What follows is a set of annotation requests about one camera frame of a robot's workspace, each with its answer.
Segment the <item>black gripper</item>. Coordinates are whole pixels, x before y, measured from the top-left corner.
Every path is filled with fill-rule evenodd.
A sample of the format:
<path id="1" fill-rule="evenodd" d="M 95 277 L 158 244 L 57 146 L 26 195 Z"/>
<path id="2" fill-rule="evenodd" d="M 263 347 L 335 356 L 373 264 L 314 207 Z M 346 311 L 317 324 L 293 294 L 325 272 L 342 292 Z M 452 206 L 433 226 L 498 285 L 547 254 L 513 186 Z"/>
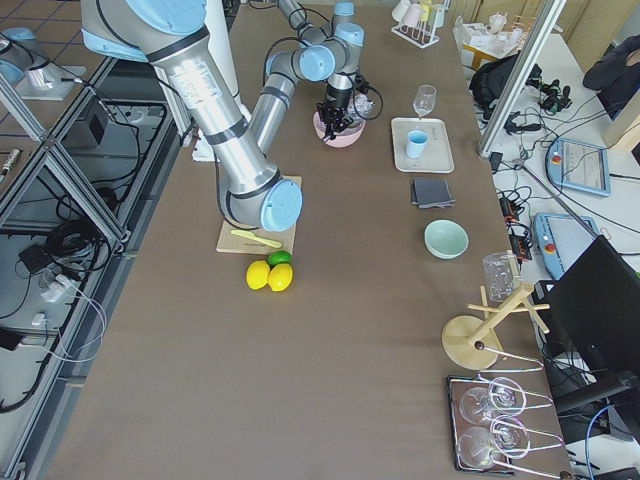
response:
<path id="1" fill-rule="evenodd" d="M 353 76 L 333 74 L 326 81 L 324 100 L 317 104 L 323 141 L 336 140 L 345 135 L 351 125 L 348 105 L 353 93 Z"/>

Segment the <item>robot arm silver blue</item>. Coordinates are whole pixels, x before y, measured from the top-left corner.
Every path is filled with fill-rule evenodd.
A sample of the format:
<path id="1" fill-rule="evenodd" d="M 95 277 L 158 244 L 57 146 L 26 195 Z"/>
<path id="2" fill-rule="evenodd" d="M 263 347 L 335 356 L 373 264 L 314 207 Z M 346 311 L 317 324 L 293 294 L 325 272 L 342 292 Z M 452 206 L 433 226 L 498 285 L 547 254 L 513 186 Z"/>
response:
<path id="1" fill-rule="evenodd" d="M 309 20 L 308 10 L 297 1 L 271 1 L 271 4 L 280 10 L 297 37 L 310 43 L 331 38 L 339 24 L 351 22 L 355 18 L 355 6 L 350 1 L 338 1 L 334 5 L 332 17 L 321 26 L 315 26 Z"/>
<path id="2" fill-rule="evenodd" d="M 221 211 L 237 223 L 271 232 L 293 227 L 301 213 L 301 188 L 266 154 L 303 80 L 323 81 L 317 113 L 328 137 L 349 128 L 365 32 L 354 23 L 352 3 L 341 1 L 330 21 L 314 26 L 295 1 L 277 8 L 295 30 L 298 47 L 267 62 L 267 79 L 253 114 L 246 117 L 208 49 L 203 1 L 84 1 L 85 46 L 102 55 L 153 65 L 164 72 L 204 139 L 224 167 L 218 188 Z"/>

